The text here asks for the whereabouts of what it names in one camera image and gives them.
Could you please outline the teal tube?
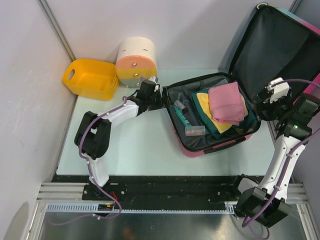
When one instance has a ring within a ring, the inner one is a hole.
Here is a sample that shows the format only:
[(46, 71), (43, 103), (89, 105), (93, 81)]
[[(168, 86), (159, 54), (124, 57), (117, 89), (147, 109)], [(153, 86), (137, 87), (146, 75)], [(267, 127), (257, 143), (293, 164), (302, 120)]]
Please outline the teal tube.
[(190, 127), (192, 126), (190, 124), (190, 122), (186, 119), (186, 117), (184, 116), (183, 112), (176, 106), (173, 107), (175, 114), (177, 115), (177, 117), (179, 118), (179, 120), (181, 121), (181, 123), (185, 126), (185, 127)]

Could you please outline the pink cloth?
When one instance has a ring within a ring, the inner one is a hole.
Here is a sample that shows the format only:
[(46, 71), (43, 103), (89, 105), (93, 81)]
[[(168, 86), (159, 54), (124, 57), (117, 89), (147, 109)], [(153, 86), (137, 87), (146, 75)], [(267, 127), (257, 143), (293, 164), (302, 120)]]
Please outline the pink cloth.
[(212, 118), (222, 124), (238, 126), (245, 118), (245, 103), (238, 83), (232, 82), (208, 90)]

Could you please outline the pink and teal children's suitcase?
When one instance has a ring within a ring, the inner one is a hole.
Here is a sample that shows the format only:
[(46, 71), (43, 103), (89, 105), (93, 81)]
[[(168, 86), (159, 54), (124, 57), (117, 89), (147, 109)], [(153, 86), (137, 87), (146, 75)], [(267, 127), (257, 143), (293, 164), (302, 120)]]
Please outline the pink and teal children's suitcase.
[[(320, 30), (293, 13), (269, 5), (257, 7), (235, 51), (228, 73), (217, 72), (167, 86), (171, 106), (167, 108), (179, 146), (188, 157), (198, 157), (235, 146), (251, 137), (261, 125), (255, 112), (255, 97), (268, 94), (266, 86), (276, 78), (301, 79), (291, 83), (293, 102), (309, 94), (320, 81)], [(214, 138), (211, 134), (186, 136), (185, 126), (174, 110), (181, 101), (192, 126), (204, 126), (195, 112), (191, 94), (222, 83), (237, 82), (256, 122), (244, 134)]]

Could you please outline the round pastel drawer cabinet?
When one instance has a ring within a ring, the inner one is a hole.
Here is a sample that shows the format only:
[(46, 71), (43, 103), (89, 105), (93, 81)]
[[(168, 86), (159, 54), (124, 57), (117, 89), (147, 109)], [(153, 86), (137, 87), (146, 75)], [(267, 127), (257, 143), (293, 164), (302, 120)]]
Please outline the round pastel drawer cabinet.
[(142, 79), (157, 75), (155, 44), (142, 36), (124, 39), (118, 48), (115, 70), (125, 87), (138, 88)]

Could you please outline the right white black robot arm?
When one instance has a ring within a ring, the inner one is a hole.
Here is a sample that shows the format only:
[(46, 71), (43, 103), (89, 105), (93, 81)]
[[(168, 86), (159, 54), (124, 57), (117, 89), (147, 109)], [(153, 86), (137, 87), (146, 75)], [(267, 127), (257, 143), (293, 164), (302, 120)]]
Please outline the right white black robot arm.
[(256, 183), (241, 175), (239, 183), (230, 188), (237, 200), (236, 210), (244, 215), (243, 227), (253, 221), (270, 228), (289, 215), (288, 186), (298, 158), (316, 134), (308, 126), (320, 110), (320, 99), (302, 94), (288, 111), (277, 120), (274, 154), (265, 176)]

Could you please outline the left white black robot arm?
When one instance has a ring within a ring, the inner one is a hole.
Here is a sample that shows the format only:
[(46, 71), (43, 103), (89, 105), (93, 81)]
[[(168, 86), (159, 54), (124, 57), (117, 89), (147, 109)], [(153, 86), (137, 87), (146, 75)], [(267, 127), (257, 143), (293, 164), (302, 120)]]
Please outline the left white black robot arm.
[(79, 156), (86, 161), (89, 180), (95, 184), (93, 194), (100, 200), (110, 196), (111, 188), (106, 184), (109, 174), (106, 161), (102, 159), (110, 145), (111, 130), (121, 123), (135, 118), (146, 111), (164, 108), (158, 78), (142, 78), (133, 94), (124, 96), (122, 103), (106, 112), (88, 111), (83, 115), (74, 138)]

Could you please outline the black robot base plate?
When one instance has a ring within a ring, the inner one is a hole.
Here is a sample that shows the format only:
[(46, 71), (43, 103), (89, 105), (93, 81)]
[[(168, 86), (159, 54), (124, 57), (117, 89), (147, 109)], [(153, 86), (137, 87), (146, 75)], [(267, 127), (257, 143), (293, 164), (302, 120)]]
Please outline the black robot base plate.
[(101, 189), (87, 175), (55, 175), (52, 182), (84, 183), (83, 200), (115, 198), (127, 210), (209, 210), (240, 196), (240, 175), (112, 175)]

